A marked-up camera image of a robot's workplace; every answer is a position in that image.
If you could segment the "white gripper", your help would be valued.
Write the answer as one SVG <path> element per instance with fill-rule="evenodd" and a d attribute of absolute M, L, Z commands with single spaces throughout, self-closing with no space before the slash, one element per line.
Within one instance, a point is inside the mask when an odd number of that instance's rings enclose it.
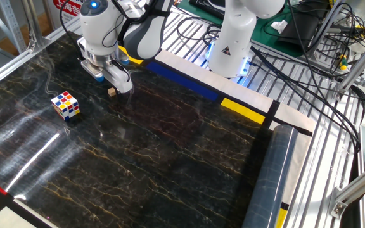
<path fill-rule="evenodd" d="M 116 88 L 117 94 L 124 94 L 132 89 L 132 80 L 129 72 L 118 62 L 119 48 L 115 43 L 110 48 L 110 53 L 104 55 L 93 54 L 88 50 L 88 42 L 84 37 L 77 40 L 84 60 L 80 62 L 83 69 L 87 71 L 98 82 L 105 79 Z"/>

